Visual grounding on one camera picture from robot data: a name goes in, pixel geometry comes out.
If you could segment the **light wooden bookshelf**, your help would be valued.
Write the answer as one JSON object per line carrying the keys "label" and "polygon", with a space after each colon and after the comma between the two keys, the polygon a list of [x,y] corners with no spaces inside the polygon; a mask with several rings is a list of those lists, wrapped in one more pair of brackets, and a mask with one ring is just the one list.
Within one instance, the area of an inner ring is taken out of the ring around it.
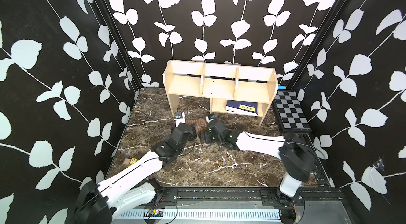
{"label": "light wooden bookshelf", "polygon": [[278,92],[273,68],[170,60],[163,84],[171,112],[176,113],[180,96],[208,98],[211,113],[226,113],[228,100],[258,104],[258,123],[264,118]]}

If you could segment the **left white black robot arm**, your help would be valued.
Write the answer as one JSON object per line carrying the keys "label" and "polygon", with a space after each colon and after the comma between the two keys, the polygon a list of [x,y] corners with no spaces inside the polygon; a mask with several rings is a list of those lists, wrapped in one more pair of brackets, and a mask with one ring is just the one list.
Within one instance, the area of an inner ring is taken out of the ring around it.
{"label": "left white black robot arm", "polygon": [[183,156],[186,144],[197,136],[194,127],[180,123],[135,164],[107,180],[83,185],[70,223],[110,224],[121,214],[153,201],[163,187],[148,176]]}

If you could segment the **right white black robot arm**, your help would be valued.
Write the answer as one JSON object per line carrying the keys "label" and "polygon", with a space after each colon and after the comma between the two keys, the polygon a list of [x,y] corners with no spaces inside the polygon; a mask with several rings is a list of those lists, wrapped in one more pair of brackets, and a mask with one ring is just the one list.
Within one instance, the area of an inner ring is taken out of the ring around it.
{"label": "right white black robot arm", "polygon": [[204,144],[215,142],[229,150],[257,152],[280,159],[285,175],[271,198],[283,206],[292,204],[300,186],[308,181],[316,161],[312,147],[296,134],[257,135],[228,129],[219,120],[212,119],[198,136]]}

